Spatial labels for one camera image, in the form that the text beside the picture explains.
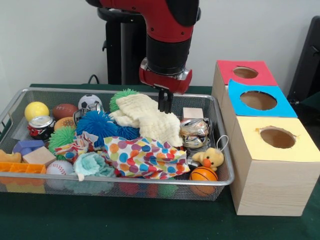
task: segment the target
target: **black cable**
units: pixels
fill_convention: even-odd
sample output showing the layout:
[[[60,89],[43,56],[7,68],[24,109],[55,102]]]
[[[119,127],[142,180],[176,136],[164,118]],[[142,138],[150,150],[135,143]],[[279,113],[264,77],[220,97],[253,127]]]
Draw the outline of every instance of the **black cable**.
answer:
[[[98,78],[98,77],[97,77],[97,75],[95,75],[95,74],[92,74],[92,75],[91,75],[91,77],[89,77],[88,84],[90,84],[90,83],[91,83],[91,80],[92,80],[93,78],[95,78],[95,80],[96,80],[96,84],[100,84],[100,82],[99,82],[99,78]]]

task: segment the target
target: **green table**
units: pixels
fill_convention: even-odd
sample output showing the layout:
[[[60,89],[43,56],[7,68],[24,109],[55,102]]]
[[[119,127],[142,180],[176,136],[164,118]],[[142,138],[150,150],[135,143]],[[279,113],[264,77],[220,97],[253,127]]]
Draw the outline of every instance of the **green table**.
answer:
[[[94,84],[32,87],[124,88]],[[132,88],[151,91],[147,86]],[[211,88],[190,87],[189,93],[210,94]],[[215,202],[0,193],[0,239],[319,239],[319,204],[319,182],[302,217],[237,216],[228,187]]]

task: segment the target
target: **red box lid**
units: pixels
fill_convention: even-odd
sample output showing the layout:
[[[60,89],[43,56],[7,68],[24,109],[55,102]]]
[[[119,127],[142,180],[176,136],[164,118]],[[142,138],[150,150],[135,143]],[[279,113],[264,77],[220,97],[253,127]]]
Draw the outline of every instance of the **red box lid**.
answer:
[[[230,79],[245,85],[278,86],[264,61],[225,61],[218,60],[225,85]]]

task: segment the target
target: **red robot arm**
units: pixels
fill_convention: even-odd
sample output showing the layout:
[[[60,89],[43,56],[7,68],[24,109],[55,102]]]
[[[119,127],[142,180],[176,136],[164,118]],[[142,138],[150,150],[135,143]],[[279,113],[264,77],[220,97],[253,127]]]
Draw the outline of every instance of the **red robot arm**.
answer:
[[[86,0],[98,8],[140,13],[146,23],[146,58],[141,82],[159,88],[159,110],[170,113],[173,93],[184,94],[192,70],[186,69],[193,28],[200,18],[199,0]]]

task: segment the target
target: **metal mesh basket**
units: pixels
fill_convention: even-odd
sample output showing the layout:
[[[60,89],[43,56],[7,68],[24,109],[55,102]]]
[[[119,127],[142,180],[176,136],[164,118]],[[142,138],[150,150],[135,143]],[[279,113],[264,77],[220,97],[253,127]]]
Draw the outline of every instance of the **metal mesh basket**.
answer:
[[[40,101],[49,109],[61,103],[77,106],[79,99],[88,93],[97,95],[104,109],[108,111],[110,99],[116,91],[33,87],[19,91],[0,115],[0,149],[10,153],[17,141],[29,139],[27,120],[24,117],[25,107],[29,103]],[[145,94],[158,100],[156,93]],[[203,109],[204,117],[213,123],[212,141],[225,135],[219,105],[214,97],[196,94],[175,95],[173,113],[178,117],[182,116],[183,107]],[[226,140],[222,138],[221,145],[225,144]],[[226,147],[223,153],[225,161],[217,170],[219,181],[191,181],[188,180],[189,173],[168,180],[87,176],[84,181],[79,182],[73,175],[0,172],[0,192],[214,201],[224,186],[234,180],[229,148]]]

